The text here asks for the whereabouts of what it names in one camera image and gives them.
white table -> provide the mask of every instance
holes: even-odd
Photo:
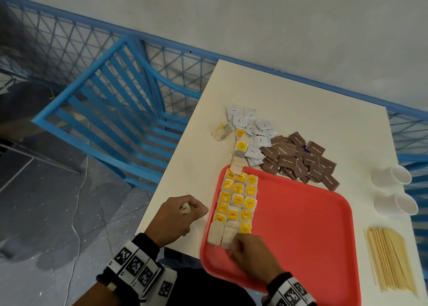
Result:
[[[326,148],[324,156],[337,163],[336,192],[349,202],[354,218],[356,254],[363,305],[427,305],[415,238],[409,217],[388,219],[373,206],[377,195],[403,192],[371,181],[372,170],[397,163],[384,107],[219,60],[168,164],[137,232],[143,232],[159,206],[170,196],[191,194],[211,206],[220,171],[230,163],[234,136],[218,142],[211,131],[225,122],[227,105],[255,108],[272,122],[278,134],[299,131]],[[199,258],[208,216],[169,247]],[[363,228],[388,226],[404,236],[420,298],[410,292],[382,293],[375,286]]]

white cable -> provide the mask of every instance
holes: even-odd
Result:
[[[88,120],[88,129],[91,128],[91,122]],[[70,276],[70,280],[68,281],[67,284],[67,294],[66,294],[66,300],[64,301],[64,306],[67,305],[67,301],[68,301],[68,294],[70,293],[70,284],[72,282],[72,278],[73,278],[73,273],[74,273],[74,267],[76,266],[76,262],[78,261],[79,255],[80,255],[80,237],[78,235],[78,233],[76,232],[76,228],[74,228],[74,216],[76,215],[76,212],[78,211],[78,207],[79,207],[79,198],[80,198],[80,191],[82,190],[85,182],[86,182],[86,178],[88,177],[88,160],[89,160],[89,155],[86,156],[86,170],[85,170],[85,178],[83,179],[82,185],[79,188],[78,191],[78,197],[76,200],[76,209],[73,212],[73,218],[72,218],[72,229],[74,234],[76,235],[76,237],[78,238],[78,256],[76,257],[76,259],[74,260],[73,266],[72,266],[72,274]]]

cup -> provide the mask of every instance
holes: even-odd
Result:
[[[419,211],[418,204],[408,194],[379,196],[374,201],[376,210],[385,216],[416,215]]]
[[[385,188],[393,184],[409,184],[412,182],[412,175],[401,165],[393,165],[374,171],[372,181],[377,187]]]

red tray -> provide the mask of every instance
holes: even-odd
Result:
[[[209,220],[217,206],[221,171]],[[341,195],[261,170],[252,233],[260,235],[282,268],[290,271],[322,305],[361,305],[360,281],[350,205]],[[266,286],[245,274],[221,246],[207,242],[207,223],[200,250],[205,270],[218,278],[260,292]]]

gray wall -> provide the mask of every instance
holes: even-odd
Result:
[[[32,0],[428,110],[427,0]]]

